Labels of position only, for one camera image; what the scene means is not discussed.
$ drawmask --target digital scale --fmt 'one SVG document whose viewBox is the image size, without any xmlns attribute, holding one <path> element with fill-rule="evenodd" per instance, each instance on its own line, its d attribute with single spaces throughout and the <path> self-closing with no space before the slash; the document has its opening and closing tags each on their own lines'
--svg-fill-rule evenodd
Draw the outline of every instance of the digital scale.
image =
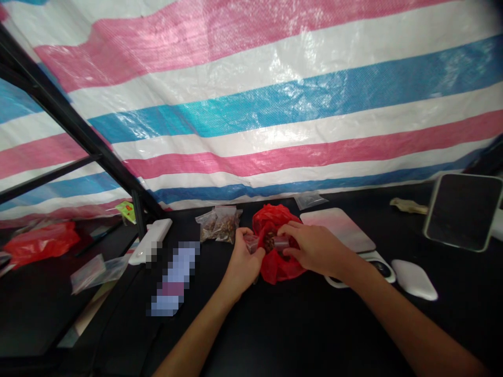
<svg viewBox="0 0 503 377">
<path fill-rule="evenodd" d="M 376 251 L 376 244 L 350 219 L 340 208 L 329 208 L 320 211 L 307 212 L 300 215 L 306 225 L 326 227 L 345 246 L 372 264 L 389 282 L 397 279 L 393 268 Z M 328 284 L 335 288 L 347 288 L 342 281 L 325 276 Z"/>
</svg>

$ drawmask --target black metal frame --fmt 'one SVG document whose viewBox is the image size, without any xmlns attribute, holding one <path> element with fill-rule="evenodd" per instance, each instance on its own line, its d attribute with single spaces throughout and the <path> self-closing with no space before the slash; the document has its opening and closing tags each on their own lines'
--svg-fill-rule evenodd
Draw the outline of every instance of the black metal frame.
<svg viewBox="0 0 503 377">
<path fill-rule="evenodd" d="M 144 208 L 155 219 L 166 216 L 156 200 L 73 109 L 67 98 L 18 45 L 3 25 L 0 25 L 0 61 L 0 77 L 29 94 L 89 154 L 87 158 L 1 192 L 0 204 L 96 161 L 133 198 L 140 236 L 143 237 L 146 232 Z"/>
</svg>

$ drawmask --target person's left hand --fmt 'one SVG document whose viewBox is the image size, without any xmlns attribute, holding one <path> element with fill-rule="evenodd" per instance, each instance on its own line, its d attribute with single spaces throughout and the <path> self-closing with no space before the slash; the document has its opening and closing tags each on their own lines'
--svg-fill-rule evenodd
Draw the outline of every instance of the person's left hand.
<svg viewBox="0 0 503 377">
<path fill-rule="evenodd" d="M 220 289 L 228 299 L 233 302 L 239 300 L 243 292 L 250 287 L 260 272 L 262 259 L 266 255 L 264 248 L 258 248 L 255 253 L 250 254 L 246 248 L 243 235 L 252 235 L 249 228 L 238 228 L 236 230 L 236 242 L 231 260 L 220 283 Z"/>
</svg>

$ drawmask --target yellow packet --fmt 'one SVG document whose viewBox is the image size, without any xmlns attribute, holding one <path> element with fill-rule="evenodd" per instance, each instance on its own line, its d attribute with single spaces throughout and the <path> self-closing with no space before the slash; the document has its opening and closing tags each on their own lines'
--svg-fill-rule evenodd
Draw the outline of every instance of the yellow packet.
<svg viewBox="0 0 503 377">
<path fill-rule="evenodd" d="M 136 224 L 135 208 L 134 208 L 134 206 L 130 202 L 124 201 L 124 202 L 116 205 L 115 208 L 117 208 L 117 210 L 125 218 L 127 218 L 133 224 Z"/>
</svg>

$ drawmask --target red plastic bag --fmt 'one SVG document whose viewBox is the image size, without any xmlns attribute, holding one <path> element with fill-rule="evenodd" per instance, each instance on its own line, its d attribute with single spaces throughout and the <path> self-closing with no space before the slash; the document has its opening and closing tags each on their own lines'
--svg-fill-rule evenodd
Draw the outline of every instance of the red plastic bag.
<svg viewBox="0 0 503 377">
<path fill-rule="evenodd" d="M 31 230 L 14 237 L 4 246 L 12 255 L 11 264 L 16 267 L 50 257 L 60 257 L 79 242 L 75 223 L 58 223 L 45 228 Z"/>
<path fill-rule="evenodd" d="M 301 223 L 297 216 L 293 216 L 288 208 L 283 205 L 273 206 L 266 204 L 253 216 L 253 231 L 258 235 L 258 247 L 264 247 L 264 238 L 269 232 L 276 235 L 278 229 L 289 221 Z M 299 248 L 293 237 L 289 238 L 290 247 Z M 270 284 L 278 281 L 293 279 L 300 276 L 306 270 L 294 258 L 282 258 L 276 249 L 267 253 L 262 260 L 260 273 L 264 280 Z"/>
</svg>

